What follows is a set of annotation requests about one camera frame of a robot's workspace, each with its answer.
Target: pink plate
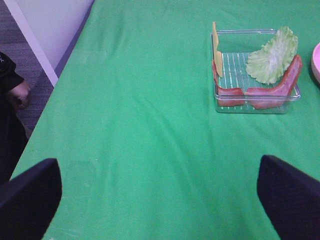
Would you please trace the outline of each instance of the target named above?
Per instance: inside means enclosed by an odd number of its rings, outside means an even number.
[[[320,83],[320,43],[313,50],[311,68],[315,78]]]

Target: floor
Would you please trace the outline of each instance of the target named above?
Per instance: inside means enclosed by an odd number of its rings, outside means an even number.
[[[32,100],[28,108],[17,115],[31,131],[54,89],[40,63],[8,10],[0,0],[0,51],[16,63],[16,72],[27,80],[32,88]]]

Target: green lettuce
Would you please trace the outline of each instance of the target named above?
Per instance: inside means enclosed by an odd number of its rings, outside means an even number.
[[[298,38],[289,27],[281,27],[274,37],[248,56],[246,72],[258,82],[274,84],[285,73],[297,53]]]

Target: green tablecloth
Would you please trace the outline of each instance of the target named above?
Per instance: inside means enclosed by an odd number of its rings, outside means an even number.
[[[58,159],[63,197],[44,239],[279,239],[257,197],[259,163],[276,155],[320,179],[319,10],[318,0],[96,0],[14,173]],[[213,21],[298,36],[302,97],[288,113],[215,111]]]

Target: transparent square tray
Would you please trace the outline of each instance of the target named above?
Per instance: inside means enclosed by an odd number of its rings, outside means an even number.
[[[225,89],[241,88],[245,92],[248,88],[273,88],[274,84],[264,84],[256,81],[246,71],[246,63],[250,53],[261,49],[276,33],[274,29],[249,29],[249,30],[220,30],[218,50],[222,53],[223,77],[218,76],[218,86]],[[211,34],[212,57],[213,34]],[[273,95],[221,95],[218,94],[216,82],[214,83],[215,110],[219,113],[255,113],[255,114],[285,114],[290,103],[301,97],[296,84],[288,96]],[[243,101],[241,105],[232,106],[234,101]],[[265,103],[278,103],[276,107],[256,109],[250,102],[263,101]]]

